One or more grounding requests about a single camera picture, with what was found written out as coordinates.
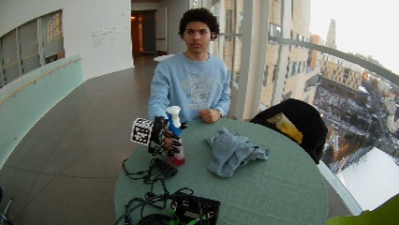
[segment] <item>green table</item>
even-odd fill
[[[239,132],[269,149],[269,160],[250,161],[230,178],[219,178],[207,169],[211,150],[205,139],[214,136],[219,127],[226,127],[231,134]],[[191,188],[195,196],[219,201],[219,225],[326,224],[328,194],[323,176],[309,154],[286,136],[249,122],[221,119],[214,124],[189,123],[182,141],[186,164],[166,180],[166,187],[170,193],[184,187]],[[140,147],[126,161],[128,170],[146,170],[150,159],[146,146]],[[120,172],[114,190],[117,217],[125,213],[129,200],[144,197],[149,190],[150,185],[129,179],[124,170]],[[148,213],[170,213],[169,207],[164,211],[150,206],[146,209]]]

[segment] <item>doorway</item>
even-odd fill
[[[133,58],[156,55],[156,10],[130,12],[130,37]]]

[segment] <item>tiled floor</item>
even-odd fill
[[[121,163],[134,149],[130,123],[148,118],[156,62],[84,82],[49,110],[0,171],[9,219],[17,225],[113,224],[113,191]],[[348,215],[334,190],[330,216]]]

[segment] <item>gray cloth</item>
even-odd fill
[[[225,127],[217,130],[214,137],[207,138],[207,142],[213,153],[209,170],[219,177],[231,177],[234,170],[250,160],[269,159],[269,149],[251,143],[241,134],[230,134]]]

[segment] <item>white wall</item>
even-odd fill
[[[65,56],[80,54],[85,80],[133,67],[130,0],[1,0],[0,37],[32,19],[62,9]],[[102,34],[94,37],[92,31]]]

